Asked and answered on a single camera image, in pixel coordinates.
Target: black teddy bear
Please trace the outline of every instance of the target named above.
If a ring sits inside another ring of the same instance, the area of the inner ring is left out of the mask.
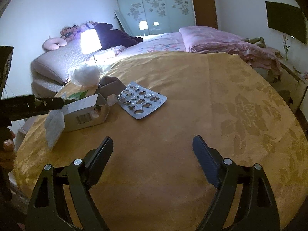
[[[96,29],[100,39],[101,49],[109,49],[120,45],[128,48],[143,42],[142,37],[129,36],[129,34],[121,30],[112,29],[112,24],[99,23],[94,29]]]

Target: metal screw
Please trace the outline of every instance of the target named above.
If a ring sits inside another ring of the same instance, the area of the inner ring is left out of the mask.
[[[81,159],[76,159],[74,161],[74,165],[80,165],[82,163],[82,160]]]
[[[50,170],[51,169],[51,165],[50,164],[45,165],[44,169],[45,170]]]
[[[226,159],[224,159],[224,164],[231,165],[232,164],[232,160],[229,159],[229,158],[226,158]]]
[[[260,164],[255,164],[255,169],[257,169],[257,170],[261,170],[262,169],[262,166],[260,165]]]

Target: barcode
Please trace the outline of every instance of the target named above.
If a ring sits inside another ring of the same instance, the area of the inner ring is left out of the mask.
[[[77,116],[76,120],[77,120],[78,124],[83,124],[85,122],[92,121],[92,117],[91,117],[90,113],[87,113],[85,115]]]

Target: finger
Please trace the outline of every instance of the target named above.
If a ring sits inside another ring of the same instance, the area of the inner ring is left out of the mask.
[[[13,142],[12,140],[6,140],[6,141],[4,141],[4,142],[3,142],[3,149],[4,149],[5,151],[9,151],[9,152],[14,151],[14,149],[15,149],[15,144],[14,144],[14,142]]]
[[[11,172],[14,169],[13,161],[8,161],[8,162],[0,161],[0,165],[7,172]]]
[[[7,152],[7,151],[0,151],[0,161],[14,161],[16,158],[15,151]]]
[[[15,139],[15,137],[16,137],[16,134],[13,132],[13,130],[11,130],[11,139],[13,140]]]

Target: table lamp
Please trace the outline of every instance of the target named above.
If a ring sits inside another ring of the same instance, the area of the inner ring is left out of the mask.
[[[140,30],[146,30],[146,29],[148,29],[147,21],[141,21],[141,22],[139,23],[139,29],[140,29]]]
[[[97,32],[95,29],[90,29],[81,33],[81,51],[84,55],[94,53],[102,48],[100,39],[98,38]]]

